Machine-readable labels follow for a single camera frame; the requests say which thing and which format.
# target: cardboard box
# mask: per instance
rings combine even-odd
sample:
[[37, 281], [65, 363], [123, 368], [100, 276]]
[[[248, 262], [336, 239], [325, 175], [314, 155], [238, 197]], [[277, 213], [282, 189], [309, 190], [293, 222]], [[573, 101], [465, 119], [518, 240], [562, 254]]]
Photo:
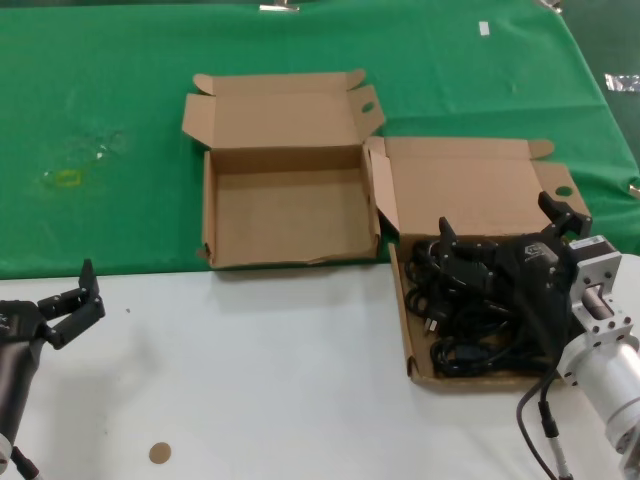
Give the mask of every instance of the cardboard box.
[[429, 351], [437, 337], [426, 336], [424, 320], [405, 308], [409, 281], [404, 262], [417, 240], [439, 236], [441, 216], [461, 239], [489, 237], [499, 242], [538, 232], [549, 224], [538, 208], [542, 190], [588, 214], [567, 168], [542, 160], [553, 152], [553, 144], [546, 140], [372, 137], [367, 146], [378, 208], [399, 233], [398, 247], [390, 245], [390, 253], [407, 375], [427, 385], [508, 385], [530, 380], [509, 372], [478, 378], [436, 375]]
[[375, 258], [368, 149], [384, 123], [350, 73], [196, 75], [183, 130], [205, 155], [203, 243], [212, 267]]

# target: white table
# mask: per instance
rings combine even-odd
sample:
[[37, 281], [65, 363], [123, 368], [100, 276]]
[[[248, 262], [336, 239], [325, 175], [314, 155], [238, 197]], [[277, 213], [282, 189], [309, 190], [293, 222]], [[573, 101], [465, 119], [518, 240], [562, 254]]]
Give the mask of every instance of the white table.
[[[617, 294], [640, 312], [622, 288], [632, 277], [640, 259], [627, 257]], [[544, 478], [516, 426], [522, 391], [407, 379], [388, 265], [100, 285], [107, 317], [64, 350], [45, 347], [16, 442], [47, 480]], [[0, 298], [74, 286], [5, 281]], [[556, 387], [551, 402], [576, 480], [619, 478], [581, 392]], [[551, 460], [533, 402], [525, 418]], [[173, 449], [164, 465], [149, 461], [156, 442]]]

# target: brown dot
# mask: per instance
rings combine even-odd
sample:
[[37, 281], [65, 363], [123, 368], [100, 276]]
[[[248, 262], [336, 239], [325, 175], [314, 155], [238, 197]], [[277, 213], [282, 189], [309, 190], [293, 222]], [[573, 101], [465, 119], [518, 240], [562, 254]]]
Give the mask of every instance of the brown dot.
[[171, 457], [171, 447], [168, 443], [160, 442], [156, 443], [151, 450], [149, 450], [149, 460], [156, 465], [162, 465], [166, 463]]

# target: white paper scrap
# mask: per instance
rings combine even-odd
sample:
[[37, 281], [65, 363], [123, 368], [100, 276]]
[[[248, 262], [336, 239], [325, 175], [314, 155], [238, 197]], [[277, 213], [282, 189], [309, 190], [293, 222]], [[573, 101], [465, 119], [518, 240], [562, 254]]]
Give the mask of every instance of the white paper scrap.
[[489, 22], [478, 22], [478, 25], [480, 25], [480, 35], [483, 37], [489, 35]]

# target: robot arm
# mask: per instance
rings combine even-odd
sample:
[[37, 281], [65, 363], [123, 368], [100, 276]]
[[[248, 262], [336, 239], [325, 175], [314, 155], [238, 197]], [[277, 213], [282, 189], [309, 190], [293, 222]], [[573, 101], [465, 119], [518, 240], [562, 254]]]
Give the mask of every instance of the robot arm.
[[[45, 343], [56, 350], [104, 317], [100, 289], [90, 260], [85, 260], [78, 288], [34, 304], [0, 301], [0, 474], [13, 460], [24, 478], [37, 478], [38, 471], [14, 442], [38, 370]], [[54, 327], [47, 322], [68, 315]]]
[[[639, 342], [631, 334], [632, 317], [612, 293], [622, 256], [604, 237], [588, 237], [589, 217], [546, 193], [540, 194], [538, 204], [551, 221], [548, 227], [490, 249], [458, 241], [442, 218], [440, 252], [447, 261], [441, 267], [521, 313], [553, 367], [569, 385], [582, 388], [604, 422], [607, 439], [622, 454], [624, 477], [640, 479]], [[577, 239], [569, 242], [569, 232]], [[571, 478], [546, 401], [553, 376], [547, 377], [537, 385], [543, 392], [543, 426], [560, 478]], [[537, 389], [528, 392], [528, 398]], [[555, 478], [533, 447], [532, 451]]]

